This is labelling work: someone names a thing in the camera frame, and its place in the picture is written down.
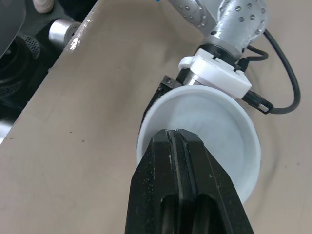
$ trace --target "metal mesh grille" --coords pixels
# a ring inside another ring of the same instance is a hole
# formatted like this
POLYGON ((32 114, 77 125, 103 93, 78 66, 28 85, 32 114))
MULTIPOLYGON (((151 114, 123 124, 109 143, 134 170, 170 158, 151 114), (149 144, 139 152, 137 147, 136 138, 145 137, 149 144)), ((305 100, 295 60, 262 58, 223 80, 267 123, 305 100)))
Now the metal mesh grille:
POLYGON ((0 98, 5 98, 7 96, 10 96, 14 94, 22 85, 22 82, 18 82, 12 85, 6 85, 0 87, 0 98))
POLYGON ((34 58, 37 59, 40 54, 40 46, 38 41, 32 36, 21 35, 21 37, 25 41, 34 58))

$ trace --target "metal cylinder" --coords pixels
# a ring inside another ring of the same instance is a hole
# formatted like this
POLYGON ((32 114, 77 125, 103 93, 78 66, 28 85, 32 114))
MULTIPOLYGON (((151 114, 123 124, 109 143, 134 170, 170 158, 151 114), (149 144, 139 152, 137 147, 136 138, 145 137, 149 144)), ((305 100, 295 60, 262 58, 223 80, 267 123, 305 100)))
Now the metal cylinder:
POLYGON ((67 19, 57 19, 49 30, 49 41, 57 48, 64 49, 81 23, 67 19))
POLYGON ((205 36, 204 43, 223 48, 238 60, 243 50, 265 31, 268 19, 264 0, 223 1, 218 23, 205 36))
POLYGON ((198 79, 200 79, 200 77, 190 71, 187 74, 187 77, 185 78, 183 85, 203 85, 198 81, 198 79))

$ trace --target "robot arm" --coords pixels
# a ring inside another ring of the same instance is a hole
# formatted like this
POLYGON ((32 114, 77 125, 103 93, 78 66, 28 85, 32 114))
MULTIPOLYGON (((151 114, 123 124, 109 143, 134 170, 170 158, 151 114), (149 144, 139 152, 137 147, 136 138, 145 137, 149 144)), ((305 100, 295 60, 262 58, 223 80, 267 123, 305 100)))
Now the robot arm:
POLYGON ((184 74, 183 78, 179 77, 182 85, 214 87, 233 98, 243 99, 264 114, 286 114, 298 107, 301 94, 296 76, 281 48, 266 30, 269 19, 266 0, 168 1, 204 36, 196 54, 183 58, 179 65, 180 74, 184 74), (290 78, 294 100, 288 107, 275 108, 250 91, 252 85, 244 74, 248 63, 265 60, 268 54, 249 44, 262 34, 280 57, 290 78), (246 48, 262 56, 241 58, 246 48))
POLYGON ((222 48, 235 61, 266 29, 264 0, 169 0, 204 36, 204 44, 222 48))

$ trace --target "beige table surface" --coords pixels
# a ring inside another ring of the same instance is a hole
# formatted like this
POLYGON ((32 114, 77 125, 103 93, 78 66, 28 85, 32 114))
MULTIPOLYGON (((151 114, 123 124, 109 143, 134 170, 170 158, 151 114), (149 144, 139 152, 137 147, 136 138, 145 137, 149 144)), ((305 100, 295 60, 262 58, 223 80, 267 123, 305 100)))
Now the beige table surface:
MULTIPOLYGON (((312 225, 311 7, 268 1, 269 30, 300 82, 293 113, 246 110, 262 146, 245 209, 256 234, 306 234, 312 225)), ((1 234, 124 232, 142 113, 164 75, 201 37, 165 0, 99 0, 0 147, 1 234)), ((292 100, 286 73, 269 60, 248 70, 276 106, 292 100)))

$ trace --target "white plastic bracket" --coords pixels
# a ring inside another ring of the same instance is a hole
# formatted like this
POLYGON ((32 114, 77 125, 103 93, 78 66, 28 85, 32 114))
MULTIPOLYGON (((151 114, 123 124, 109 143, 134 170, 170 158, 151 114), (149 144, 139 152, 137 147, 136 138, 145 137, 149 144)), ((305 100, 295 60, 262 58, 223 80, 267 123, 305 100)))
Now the white plastic bracket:
POLYGON ((189 68, 197 75, 197 82, 217 88, 234 98, 242 99, 252 87, 242 71, 235 71, 234 67, 203 49, 197 50, 194 56, 184 57, 178 67, 179 70, 189 68))

